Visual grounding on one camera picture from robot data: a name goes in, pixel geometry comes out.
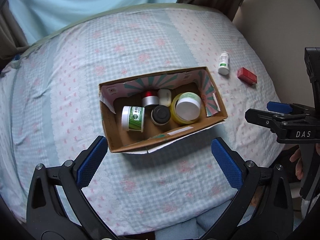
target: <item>wall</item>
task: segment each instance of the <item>wall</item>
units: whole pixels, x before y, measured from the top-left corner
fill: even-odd
[[[280,100],[314,106],[304,63],[304,48],[320,47],[314,0],[244,0],[233,22],[265,65]]]

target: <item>white label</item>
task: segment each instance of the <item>white label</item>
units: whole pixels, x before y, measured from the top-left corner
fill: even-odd
[[[193,128],[192,126],[187,126],[187,127],[184,127],[184,128],[181,128],[181,129],[178,129],[178,130],[169,132],[168,134],[169,134],[169,135],[174,135],[174,134],[176,134],[176,133],[184,132],[184,131],[190,130],[190,129],[192,129],[192,128]]]
[[[303,132],[297,131],[296,138],[310,137],[310,135],[311,135],[311,131],[307,131],[307,133],[306,133],[306,131],[303,131]]]
[[[118,89],[116,87],[107,88],[107,92],[109,95],[114,95],[118,93]]]
[[[220,63],[227,63],[227,61],[228,61],[228,58],[227,58],[227,56],[221,56],[220,57]]]

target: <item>black lid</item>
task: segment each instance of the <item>black lid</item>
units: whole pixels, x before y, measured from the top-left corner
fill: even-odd
[[[156,106],[152,110],[152,118],[158,124],[165,124],[169,122],[170,117],[171,113],[167,106]]]

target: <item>blue gripper pad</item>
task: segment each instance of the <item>blue gripper pad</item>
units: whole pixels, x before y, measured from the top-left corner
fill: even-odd
[[[78,167],[77,165],[74,167],[76,168],[76,183],[80,189],[89,185],[107,152],[106,138],[98,136],[92,145],[87,150],[82,151],[76,158],[75,162],[80,162]]]
[[[290,114],[292,112],[292,107],[289,104],[283,104],[278,102],[270,101],[267,103],[267,109],[271,112]]]
[[[244,172],[241,171],[236,162],[230,156],[230,154],[234,154],[236,152],[233,153],[221,138],[216,138],[212,140],[211,152],[214,158],[216,159],[217,163],[219,164],[221,170],[223,171],[224,176],[226,176],[230,186],[239,190],[242,187],[244,181]]]

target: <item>pill bottle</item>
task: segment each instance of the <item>pill bottle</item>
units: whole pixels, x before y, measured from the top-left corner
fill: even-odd
[[[144,107],[124,106],[121,116],[123,130],[143,132],[144,110]]]
[[[219,58],[218,73],[221,75],[228,75],[230,73],[230,58],[229,53],[224,51]]]

